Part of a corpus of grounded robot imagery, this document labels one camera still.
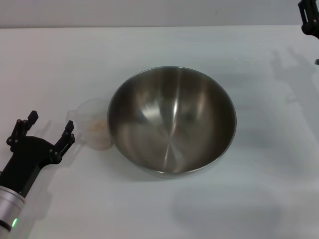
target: white tabletop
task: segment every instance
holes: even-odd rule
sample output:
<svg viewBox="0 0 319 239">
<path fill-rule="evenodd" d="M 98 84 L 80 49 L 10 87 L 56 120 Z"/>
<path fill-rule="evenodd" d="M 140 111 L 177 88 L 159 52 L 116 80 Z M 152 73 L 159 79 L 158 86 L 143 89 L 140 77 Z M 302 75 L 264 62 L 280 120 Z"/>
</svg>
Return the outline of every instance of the white tabletop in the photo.
<svg viewBox="0 0 319 239">
<path fill-rule="evenodd" d="M 177 179 L 77 139 L 40 172 L 9 238 L 317 238 L 317 58 L 319 40 L 300 26 L 0 30 L 0 168 L 17 119 L 37 110 L 29 135 L 55 143 L 68 110 L 156 66 L 207 74 L 237 113 L 219 163 Z"/>
</svg>

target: bowl rim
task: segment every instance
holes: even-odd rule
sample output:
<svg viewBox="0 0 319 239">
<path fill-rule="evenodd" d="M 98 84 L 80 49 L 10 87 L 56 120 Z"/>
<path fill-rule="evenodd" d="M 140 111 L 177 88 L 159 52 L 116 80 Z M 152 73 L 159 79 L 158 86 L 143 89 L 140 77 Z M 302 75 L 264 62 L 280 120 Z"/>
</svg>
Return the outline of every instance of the bowl rim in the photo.
<svg viewBox="0 0 319 239">
<path fill-rule="evenodd" d="M 112 105 L 112 102 L 113 102 L 113 99 L 114 99 L 114 96 L 117 94 L 117 92 L 122 88 L 122 86 L 130 81 L 132 78 L 136 77 L 137 75 L 140 75 L 140 74 L 143 74 L 147 71 L 151 71 L 151 70 L 155 70 L 155 69 L 161 69 L 161 68 L 181 68 L 181 69 L 185 69 L 185 70 L 188 70 L 188 71 L 193 71 L 197 74 L 200 74 L 200 75 L 204 75 L 206 77 L 208 77 L 210 80 L 212 80 L 217 86 L 219 86 L 219 88 L 223 91 L 223 93 L 225 94 L 225 96 L 228 98 L 230 104 L 231 104 L 231 108 L 234 112 L 234 131 L 233 131 L 233 135 L 227 145 L 227 147 L 224 149 L 224 151 L 217 157 L 215 158 L 213 161 L 211 161 L 210 163 L 202 166 L 202 167 L 199 167 L 199 168 L 196 168 L 196 169 L 192 169 L 192 170 L 189 170 L 189 171 L 184 171 L 184 172 L 162 172 L 162 171 L 158 171 L 158 170 L 154 170 L 154 169 L 151 169 L 151 168 L 148 168 L 144 165 L 140 165 L 140 164 L 137 164 L 135 162 L 133 162 L 132 160 L 130 160 L 129 158 L 127 158 L 121 148 L 115 143 L 115 141 L 113 140 L 113 136 L 111 134 L 111 131 L 110 131 L 110 125 L 109 125 L 109 116 L 110 116 L 110 107 Z M 161 175 L 181 175 L 181 174 L 188 174 L 188 173 L 192 173 L 192 172 L 197 172 L 198 170 L 201 170 L 203 168 L 206 168 L 210 165 L 212 165 L 213 163 L 215 163 L 216 161 L 220 161 L 219 159 L 225 154 L 225 152 L 229 149 L 230 145 L 232 144 L 233 142 L 233 139 L 235 137 L 235 134 L 236 134 L 236 131 L 237 131 L 237 115 L 236 115 L 236 110 L 235 110 L 235 106 L 231 100 L 231 98 L 229 97 L 228 93 L 225 91 L 225 89 L 217 82 L 215 81 L 213 78 L 211 78 L 210 76 L 200 72 L 200 71 L 197 71 L 197 70 L 193 70 L 191 68 L 187 68 L 187 67 L 182 67 L 182 66 L 158 66 L 158 67 L 153 67 L 153 68 L 149 68 L 147 70 L 143 70 L 141 72 L 138 72 L 137 74 L 131 76 L 130 78 L 128 78 L 127 80 L 125 80 L 117 89 L 116 91 L 114 92 L 114 94 L 112 95 L 112 98 L 110 100 L 110 103 L 109 103 L 109 106 L 108 106 L 108 111 L 107 111 L 107 125 L 108 125 L 108 133 L 109 133 L 109 136 L 110 136 L 110 139 L 111 139 L 111 142 L 115 145 L 116 149 L 127 159 L 129 160 L 130 162 L 132 162 L 134 165 L 138 166 L 138 167 L 141 167 L 143 169 L 147 169 L 147 170 L 150 170 L 152 172 L 155 172 L 155 173 L 159 173 Z"/>
</svg>

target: metal mixing bowl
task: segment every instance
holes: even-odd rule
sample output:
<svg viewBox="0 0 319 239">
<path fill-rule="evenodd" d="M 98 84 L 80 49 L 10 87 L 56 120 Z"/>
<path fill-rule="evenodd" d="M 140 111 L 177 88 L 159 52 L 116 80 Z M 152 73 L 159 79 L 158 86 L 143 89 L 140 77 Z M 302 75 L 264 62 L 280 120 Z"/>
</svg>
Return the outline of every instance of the metal mixing bowl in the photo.
<svg viewBox="0 0 319 239">
<path fill-rule="evenodd" d="M 131 162 L 161 173 L 198 170 L 218 159 L 236 130 L 225 90 L 188 68 L 158 67 L 138 73 L 115 92 L 109 131 Z"/>
</svg>

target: gray wall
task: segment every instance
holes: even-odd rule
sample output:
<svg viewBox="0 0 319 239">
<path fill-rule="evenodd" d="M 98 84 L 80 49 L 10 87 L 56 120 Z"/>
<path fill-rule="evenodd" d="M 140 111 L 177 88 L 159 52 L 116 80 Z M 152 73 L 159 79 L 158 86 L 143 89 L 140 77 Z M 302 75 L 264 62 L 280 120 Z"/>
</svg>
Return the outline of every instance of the gray wall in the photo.
<svg viewBox="0 0 319 239">
<path fill-rule="evenodd" d="M 0 27 L 301 24 L 299 0 L 0 0 Z"/>
</svg>

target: measuring cup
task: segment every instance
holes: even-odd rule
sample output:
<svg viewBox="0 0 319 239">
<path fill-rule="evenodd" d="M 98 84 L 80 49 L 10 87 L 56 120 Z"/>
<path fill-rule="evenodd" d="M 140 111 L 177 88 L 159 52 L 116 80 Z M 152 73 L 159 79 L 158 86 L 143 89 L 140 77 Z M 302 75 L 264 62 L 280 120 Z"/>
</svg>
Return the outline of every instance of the measuring cup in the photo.
<svg viewBox="0 0 319 239">
<path fill-rule="evenodd" d="M 108 104 L 102 99 L 90 99 L 76 110 L 68 112 L 83 134 L 87 145 L 95 150 L 106 150 L 112 146 L 107 124 Z"/>
</svg>

